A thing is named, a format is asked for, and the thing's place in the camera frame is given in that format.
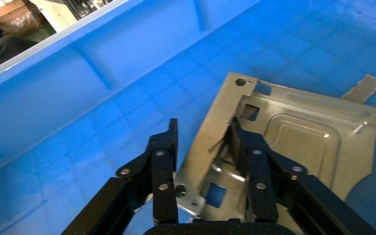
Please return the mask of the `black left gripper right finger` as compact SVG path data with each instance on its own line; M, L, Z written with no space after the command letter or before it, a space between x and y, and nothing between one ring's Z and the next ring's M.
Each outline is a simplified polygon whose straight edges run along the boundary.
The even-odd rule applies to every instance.
M278 225L277 205L286 208L306 235L375 235L376 229L307 169L272 150L263 136L241 128L234 118L229 147L246 179L247 218Z

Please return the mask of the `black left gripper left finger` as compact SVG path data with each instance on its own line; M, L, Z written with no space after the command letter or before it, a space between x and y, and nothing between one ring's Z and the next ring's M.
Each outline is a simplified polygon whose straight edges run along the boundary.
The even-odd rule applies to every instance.
M145 151L117 170L62 232L64 235L121 235L136 209L153 196L154 225L178 223L173 175L178 152L178 120L152 135Z

